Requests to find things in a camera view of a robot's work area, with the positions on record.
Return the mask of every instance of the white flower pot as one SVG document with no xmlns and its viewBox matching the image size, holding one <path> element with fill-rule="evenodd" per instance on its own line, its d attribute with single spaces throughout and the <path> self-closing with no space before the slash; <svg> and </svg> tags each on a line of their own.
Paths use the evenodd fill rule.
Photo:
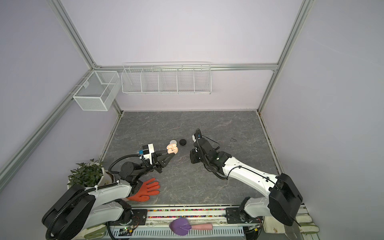
<svg viewBox="0 0 384 240">
<path fill-rule="evenodd" d="M 97 163 L 97 162 L 91 162 L 90 164 L 97 164 L 97 165 L 100 165 L 99 163 Z M 111 183 L 113 183 L 113 179 L 111 178 L 111 176 L 105 171 L 105 169 L 102 167 L 101 168 L 101 171 L 103 172 L 103 175 L 102 175 L 102 177 L 101 177 L 101 179 L 100 179 L 100 181 L 98 182 L 98 184 L 97 184 L 97 186 L 102 186 L 102 185 L 106 185 L 106 184 L 111 184 Z"/>
</svg>

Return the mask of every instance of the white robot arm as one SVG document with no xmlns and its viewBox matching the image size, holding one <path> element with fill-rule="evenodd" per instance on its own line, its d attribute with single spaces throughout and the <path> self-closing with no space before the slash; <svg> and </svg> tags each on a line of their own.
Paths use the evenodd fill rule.
<svg viewBox="0 0 384 240">
<path fill-rule="evenodd" d="M 44 215 L 42 223 L 47 227 L 45 238 L 71 240 L 85 228 L 108 222 L 138 225 L 140 218 L 135 217 L 131 206 L 122 198 L 139 191 L 143 184 L 139 180 L 141 176 L 154 170 L 162 172 L 162 168 L 175 156 L 175 153 L 167 152 L 155 151 L 153 144 L 144 145 L 139 154 L 126 155 L 111 164 L 108 172 L 120 176 L 117 182 L 86 188 L 73 185 Z M 116 163 L 129 157 L 139 157 L 142 163 L 125 162 L 120 171 L 112 171 Z M 146 215 L 147 210 L 143 210 L 140 214 Z"/>
<path fill-rule="evenodd" d="M 233 177 L 259 191 L 264 197 L 246 197 L 237 209 L 227 212 L 228 223 L 251 222 L 258 216 L 273 216 L 281 223 L 292 226 L 303 201 L 291 178 L 276 176 L 250 167 L 226 152 L 217 152 L 199 129 L 192 136 L 194 149 L 191 163 L 202 162 L 204 167 L 220 179 Z"/>
<path fill-rule="evenodd" d="M 191 163 L 202 162 L 217 177 L 236 178 L 263 195 L 257 199 L 246 197 L 239 207 L 226 208 L 228 223 L 255 223 L 259 222 L 259 216 L 273 216 L 281 223 L 292 226 L 303 198 L 288 175 L 268 174 L 240 162 L 226 152 L 217 152 L 218 148 L 214 149 L 199 129 L 192 138 L 194 149 L 190 151 Z M 71 240 L 85 228 L 101 223 L 107 223 L 108 226 L 111 221 L 139 225 L 140 218 L 121 199 L 135 195 L 143 184 L 139 178 L 153 170 L 161 173 L 174 156 L 175 153 L 167 153 L 167 150 L 154 151 L 153 144 L 144 145 L 139 154 L 121 157 L 111 164 L 108 172 L 118 174 L 120 181 L 92 188 L 72 186 L 42 219 L 47 227 L 46 239 Z M 142 163 L 125 162 L 119 172 L 112 171 L 117 162 L 129 157 L 139 157 Z M 142 210 L 140 214 L 143 216 L 147 210 Z"/>
</svg>

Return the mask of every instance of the black mounting plate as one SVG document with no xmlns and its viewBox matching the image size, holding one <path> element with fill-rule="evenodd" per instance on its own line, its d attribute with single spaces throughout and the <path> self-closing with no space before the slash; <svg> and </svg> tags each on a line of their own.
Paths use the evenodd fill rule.
<svg viewBox="0 0 384 240">
<path fill-rule="evenodd" d="M 139 225 L 145 225 L 145 221 L 147 220 L 147 209 L 132 209 L 133 217 L 132 217 L 132 223 L 131 225 L 137 225 L 137 222 L 139 221 Z"/>
<path fill-rule="evenodd" d="M 227 223 L 246 223 L 241 221 L 240 210 L 238 207 L 227 207 L 225 209 L 225 216 L 227 218 Z M 260 220 L 256 218 L 249 217 L 250 222 L 247 223 L 260 223 Z"/>
<path fill-rule="evenodd" d="M 133 215 L 132 215 L 132 221 L 129 223 L 129 225 L 137 225 L 137 222 L 139 222 L 139 225 L 145 225 L 145 221 L 147 220 L 147 209 L 132 209 Z M 114 221 L 111 222 L 111 226 L 121 226 L 120 222 Z"/>
</svg>

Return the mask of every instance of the table surface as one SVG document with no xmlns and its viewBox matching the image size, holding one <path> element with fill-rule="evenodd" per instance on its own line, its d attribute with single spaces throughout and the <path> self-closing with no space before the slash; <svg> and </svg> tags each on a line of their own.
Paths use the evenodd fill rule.
<svg viewBox="0 0 384 240">
<path fill-rule="evenodd" d="M 140 178 L 154 177 L 160 194 L 143 203 L 130 204 L 234 204 L 245 197 L 262 194 L 236 179 L 221 180 L 208 172 L 202 163 L 191 164 L 192 135 L 200 128 L 203 135 L 220 144 L 239 161 L 261 171 L 277 174 L 272 154 L 255 111 L 125 112 L 105 156 L 105 167 L 121 156 L 136 154 L 143 145 L 153 143 L 155 150 L 165 150 L 169 141 L 186 139 L 178 144 L 179 152 L 163 172 L 153 171 Z M 140 163 L 138 158 L 128 161 Z M 119 170 L 125 160 L 116 164 Z"/>
</svg>

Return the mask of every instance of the wire basket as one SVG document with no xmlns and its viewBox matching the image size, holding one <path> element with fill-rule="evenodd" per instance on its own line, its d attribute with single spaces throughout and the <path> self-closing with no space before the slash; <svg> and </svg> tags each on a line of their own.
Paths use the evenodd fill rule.
<svg viewBox="0 0 384 240">
<path fill-rule="evenodd" d="M 108 111 L 121 84 L 116 71 L 93 71 L 73 98 L 84 111 Z"/>
<path fill-rule="evenodd" d="M 126 94 L 198 94 L 212 92 L 210 65 L 124 68 L 122 91 Z"/>
</svg>

